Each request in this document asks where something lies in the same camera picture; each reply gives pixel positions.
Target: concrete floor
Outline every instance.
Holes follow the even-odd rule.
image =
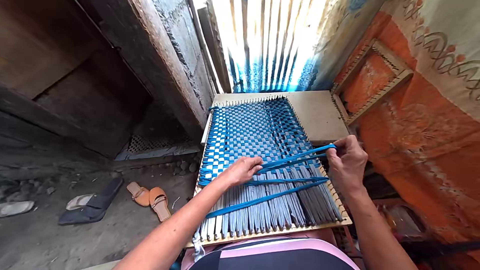
[[[0,269],[79,270],[121,259],[159,225],[150,208],[131,200],[126,185],[136,181],[149,189],[163,188],[169,209],[180,196],[173,213],[192,196],[197,178],[196,172],[173,176],[173,170],[174,166],[153,165],[124,171],[125,183],[101,221],[59,226],[58,218],[70,199],[99,192],[111,179],[109,172],[64,177],[53,194],[35,198],[37,210],[0,219]]]

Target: concrete wall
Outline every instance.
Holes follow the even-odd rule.
[[[183,69],[207,114],[214,91],[210,85],[190,9],[185,0],[152,0]]]

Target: wooden post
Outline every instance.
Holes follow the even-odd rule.
[[[200,140],[207,114],[151,0],[92,0],[99,28],[155,100],[165,100],[193,138]]]

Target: blue and white woven mat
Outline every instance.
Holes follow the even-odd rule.
[[[314,148],[286,98],[214,106],[200,168],[207,185],[242,156],[263,158],[260,175],[229,189],[199,227],[201,240],[340,221]]]

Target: metal grate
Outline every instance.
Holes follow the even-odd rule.
[[[128,143],[127,152],[130,154],[139,154],[157,149],[170,148],[191,141],[192,139],[186,134],[155,139],[147,138],[142,135],[132,135],[130,142]]]

